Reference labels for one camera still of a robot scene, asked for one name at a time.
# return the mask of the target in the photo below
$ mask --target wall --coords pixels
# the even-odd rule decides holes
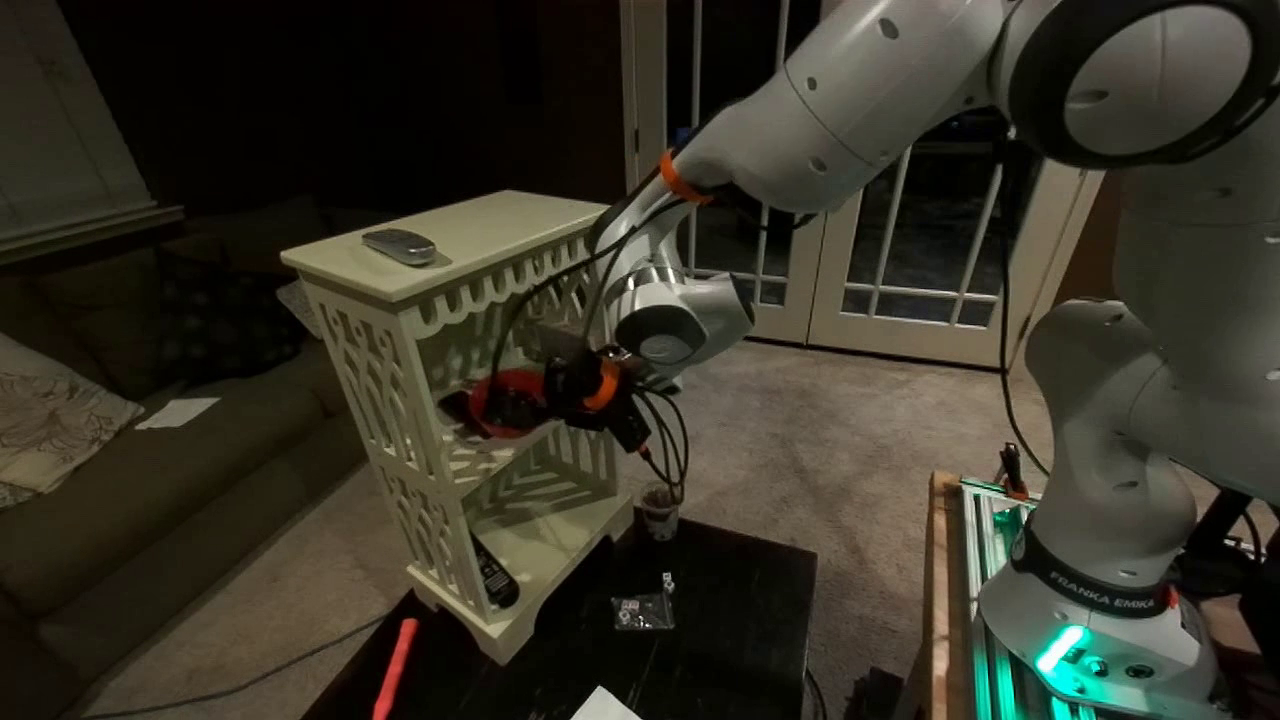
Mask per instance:
[[[410,211],[489,190],[610,202],[604,0],[64,0],[160,202],[316,194]]]
[[[1114,175],[1106,175],[1092,202],[1092,216],[1078,233],[1075,255],[1068,264],[1068,277],[1065,277],[1054,300],[1072,300],[1072,296],[1106,300],[1106,296],[1114,296],[1114,288],[1110,288],[1114,223],[1119,223],[1119,184],[1114,184]]]

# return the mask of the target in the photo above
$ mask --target white lattice box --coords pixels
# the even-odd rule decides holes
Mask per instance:
[[[363,233],[282,252],[408,546],[410,589],[461,616],[498,665],[524,649],[561,582],[631,511],[606,438],[547,426],[510,445],[476,439],[435,400],[489,378],[510,300],[582,261],[595,216],[599,205],[491,194],[381,223],[435,240],[440,269],[383,261]],[[526,317],[578,328],[582,288],[586,272],[577,272]],[[531,338],[510,333],[503,365],[526,365]],[[472,535],[514,575],[510,610],[489,606]]]

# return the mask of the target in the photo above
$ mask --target black cable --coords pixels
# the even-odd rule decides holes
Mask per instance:
[[[621,250],[624,250],[644,223],[667,216],[671,207],[679,207],[679,202],[667,202],[667,205],[650,207],[639,223],[631,223],[621,240],[606,245],[606,250],[616,250],[616,252],[606,255],[606,264],[604,264],[604,272],[599,272],[599,284],[595,284],[595,291],[592,291],[592,305],[586,305],[586,317],[582,317],[582,339],[592,338],[599,300],[604,300],[604,291],[606,291],[606,277],[610,277],[616,261],[624,255]]]
[[[671,502],[685,504],[679,478],[671,478],[671,457],[675,457],[675,469],[679,469],[679,451],[675,451],[671,428],[667,428],[667,421],[656,413],[656,404],[649,397],[637,391],[637,400],[649,410],[649,426],[659,438],[662,469],[656,469],[650,451],[639,451],[639,457],[667,484]]]
[[[241,696],[241,692],[249,692],[251,684],[265,684],[265,679],[271,679],[271,675],[278,675],[278,672],[288,672],[288,670],[295,670],[295,665],[302,665],[302,659],[311,659],[311,658],[321,658],[321,653],[328,653],[328,649],[334,649],[334,644],[366,633],[366,627],[381,623],[381,620],[383,620],[383,616],[372,616],[372,620],[363,620],[363,623],[355,623],[355,627],[346,627],[346,633],[340,633],[340,636],[331,636],[331,640],[323,640],[323,644],[316,644],[316,649],[306,649],[306,653],[299,653],[299,658],[290,658],[290,659],[258,672],[258,675],[249,675],[249,679],[241,679],[241,684],[231,684],[231,687],[220,687],[220,692],[200,692],[200,696],[183,696],[183,702],[169,702],[169,706],[145,706],[145,709],[119,709],[119,711],[90,711],[90,717],[80,717],[80,720],[154,717],[154,711],[173,711],[173,709],[193,709],[193,706],[211,706],[211,702]]]
[[[1242,510],[1239,520],[1242,520],[1246,540],[1252,540],[1252,560],[1262,563],[1262,531],[1256,531],[1256,520],[1246,516],[1246,510]]]
[[[817,706],[818,720],[832,720],[827,696],[825,696],[825,687],[817,684],[810,670],[804,670],[804,684],[806,684],[806,692],[810,692],[810,706]]]
[[[495,333],[495,343],[491,343],[491,355],[489,355],[489,383],[495,379],[495,372],[498,372],[498,365],[503,365],[510,326],[524,317],[524,308],[526,308],[540,291],[547,291],[552,284],[561,284],[564,277],[573,277],[573,272],[578,272],[578,269],[586,269],[586,264],[599,264],[604,255],[606,255],[606,272],[610,272],[610,269],[616,269],[616,255],[624,252],[624,245],[628,245],[644,223],[650,223],[656,216],[671,211],[675,205],[679,205],[679,202],[667,202],[667,205],[650,207],[639,223],[631,223],[631,227],[628,227],[621,240],[610,240],[606,250],[595,250],[595,252],[586,252],[582,261],[577,261],[577,264],[544,277],[544,280],[531,284],[526,291],[521,291],[521,300],[507,308],[507,317],[503,317],[503,326],[498,326],[498,333]],[[592,317],[595,317],[595,305],[599,305],[599,296],[604,296],[604,284],[606,284],[606,277],[599,277],[599,288],[592,291],[592,308],[586,308],[586,317],[582,317],[582,338],[592,333]]]
[[[1026,445],[1023,438],[1023,426],[1015,421],[1015,410],[1013,410],[1013,390],[1009,390],[1009,305],[1013,305],[1013,250],[1003,240],[1003,300],[998,300],[998,397],[1003,397],[1003,417],[1009,417],[1009,428],[1015,438],[1015,445],[1023,447],[1023,457],[1047,478],[1047,466],[1034,457],[1034,447]]]
[[[675,426],[679,426],[679,447],[685,447],[685,466],[679,466],[679,489],[685,489],[685,482],[686,482],[686,451],[691,451],[691,445],[686,445],[686,426],[685,426],[685,413],[679,413],[679,404],[671,400],[671,397],[659,397],[656,391],[656,400],[662,400],[667,410],[671,410],[671,417],[675,417]]]
[[[675,502],[685,504],[685,489],[686,489],[686,426],[685,426],[685,413],[679,413],[679,404],[675,404],[671,397],[659,397],[659,400],[671,410],[671,417],[675,417],[675,426],[679,426],[679,445],[675,445],[675,434],[667,428],[667,421],[662,421],[649,400],[644,400],[644,404],[659,417],[659,434],[662,434],[662,438],[671,439],[671,447],[675,447],[675,489],[679,489]]]

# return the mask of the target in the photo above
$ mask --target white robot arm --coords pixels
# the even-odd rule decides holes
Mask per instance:
[[[827,207],[964,107],[996,106],[1065,166],[1136,169],[1124,305],[1068,305],[1032,333],[1054,469],[979,616],[1026,665],[1086,627],[1086,670],[1041,670],[1060,696],[1212,717],[1207,636],[1163,582],[1191,528],[1168,460],[1280,502],[1275,67],[1275,0],[846,0],[606,211],[604,338],[656,372],[727,349],[746,314],[727,277],[685,272],[686,205],[740,190]]]

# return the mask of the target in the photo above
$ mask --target floor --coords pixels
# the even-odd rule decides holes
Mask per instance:
[[[1009,439],[986,372],[740,343],[686,378],[686,516],[818,558],[806,670],[832,717],[868,670],[909,672],[923,610],[928,474],[986,478]],[[1026,438],[1047,451],[1034,390],[1015,379]],[[624,460],[628,489],[644,466]],[[203,696],[258,675],[404,596],[404,552],[355,474],[242,574],[116,672],[86,711]],[[363,633],[235,696],[160,717],[299,717]]]

